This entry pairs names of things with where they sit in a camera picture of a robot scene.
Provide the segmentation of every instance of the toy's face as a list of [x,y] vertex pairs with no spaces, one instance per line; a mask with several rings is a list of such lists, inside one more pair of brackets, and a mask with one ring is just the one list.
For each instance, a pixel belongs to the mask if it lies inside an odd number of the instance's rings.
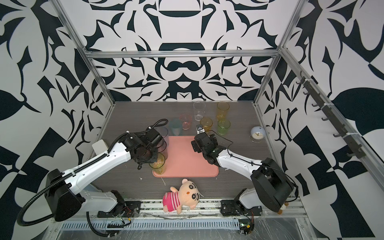
[[179,199],[183,205],[196,205],[200,199],[200,193],[196,185],[191,181],[184,182],[179,189]]

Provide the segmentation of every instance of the ventilation grille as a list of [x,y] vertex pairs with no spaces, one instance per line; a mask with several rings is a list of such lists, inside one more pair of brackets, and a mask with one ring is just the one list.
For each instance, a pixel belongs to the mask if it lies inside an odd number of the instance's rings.
[[[111,220],[93,220],[92,225],[99,230],[105,230]],[[120,225],[120,221],[113,221],[113,225]],[[83,221],[65,221],[63,231],[87,230],[88,223]],[[183,219],[183,220],[132,220],[124,230],[181,230],[181,229],[231,229],[238,230],[237,219]]]

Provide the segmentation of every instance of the pink tray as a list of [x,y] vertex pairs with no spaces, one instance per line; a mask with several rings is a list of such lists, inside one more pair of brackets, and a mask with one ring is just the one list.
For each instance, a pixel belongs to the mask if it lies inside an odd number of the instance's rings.
[[202,153],[193,151],[191,141],[194,136],[169,136],[168,158],[165,171],[159,175],[152,171],[155,177],[216,177],[218,167],[204,159]]

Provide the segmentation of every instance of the black mounting plate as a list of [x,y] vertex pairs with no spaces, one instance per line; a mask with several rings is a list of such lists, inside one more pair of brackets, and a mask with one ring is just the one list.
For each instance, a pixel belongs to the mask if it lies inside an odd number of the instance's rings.
[[[140,213],[141,201],[125,201],[125,205],[128,209],[122,213],[122,217],[132,217],[134,213]],[[114,217],[110,212],[99,211],[98,218]]]
[[252,213],[254,216],[261,216],[262,207],[257,206],[253,207],[251,209],[245,209],[244,211],[241,211],[237,206],[235,200],[221,200],[221,209],[220,212],[223,216],[240,216],[242,214],[250,217],[252,216]]

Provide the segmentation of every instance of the yellow glass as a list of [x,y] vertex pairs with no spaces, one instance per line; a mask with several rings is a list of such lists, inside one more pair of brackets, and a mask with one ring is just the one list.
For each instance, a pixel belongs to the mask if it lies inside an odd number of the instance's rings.
[[205,132],[208,132],[209,130],[211,130],[211,127],[212,127],[212,125],[213,125],[213,121],[212,121],[212,119],[210,119],[210,118],[203,117],[203,118],[200,120],[200,124],[203,126]]
[[227,103],[227,102],[219,102],[217,104],[216,119],[217,120],[225,119],[225,117],[227,116],[228,110],[229,110],[229,103]]
[[161,175],[165,171],[165,162],[166,162],[166,159],[165,159],[164,155],[161,153],[158,153],[157,154],[157,162],[150,163],[149,165],[151,166],[151,168],[154,172]]

